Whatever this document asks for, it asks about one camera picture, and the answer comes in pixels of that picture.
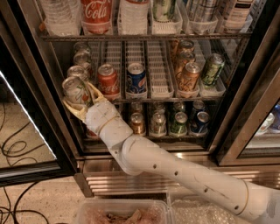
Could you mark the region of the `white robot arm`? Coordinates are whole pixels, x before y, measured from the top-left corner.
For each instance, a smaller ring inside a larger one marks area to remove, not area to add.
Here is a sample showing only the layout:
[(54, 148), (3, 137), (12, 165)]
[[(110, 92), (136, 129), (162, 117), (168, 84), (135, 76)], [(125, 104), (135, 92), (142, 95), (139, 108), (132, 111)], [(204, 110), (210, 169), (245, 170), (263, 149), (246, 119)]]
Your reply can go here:
[(68, 110), (106, 144), (129, 175), (166, 176), (206, 200), (252, 224), (280, 224), (280, 191), (182, 160), (151, 140), (133, 133), (116, 107), (91, 83), (63, 88)]

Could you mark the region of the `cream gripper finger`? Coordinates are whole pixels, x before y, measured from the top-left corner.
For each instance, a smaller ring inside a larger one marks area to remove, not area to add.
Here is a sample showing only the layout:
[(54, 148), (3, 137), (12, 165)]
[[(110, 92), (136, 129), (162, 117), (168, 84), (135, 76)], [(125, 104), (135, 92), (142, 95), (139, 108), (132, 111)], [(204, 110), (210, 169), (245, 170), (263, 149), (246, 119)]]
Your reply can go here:
[(101, 91), (97, 87), (95, 87), (91, 82), (87, 81), (86, 87), (91, 95), (93, 104), (103, 103), (103, 102), (107, 101), (107, 99), (104, 97), (104, 95), (101, 93)]
[(67, 98), (63, 99), (63, 103), (66, 108), (78, 119), (84, 121), (88, 112), (88, 107), (84, 104), (76, 104), (70, 102)]

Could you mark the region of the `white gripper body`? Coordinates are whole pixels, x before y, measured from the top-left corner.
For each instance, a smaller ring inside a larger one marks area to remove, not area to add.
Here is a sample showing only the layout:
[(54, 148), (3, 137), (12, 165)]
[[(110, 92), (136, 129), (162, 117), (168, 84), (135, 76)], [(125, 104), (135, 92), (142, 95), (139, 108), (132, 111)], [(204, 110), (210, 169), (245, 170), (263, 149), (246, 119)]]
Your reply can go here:
[(97, 102), (92, 106), (86, 114), (85, 124), (110, 151), (119, 151), (123, 142), (133, 134), (132, 128), (109, 101)]

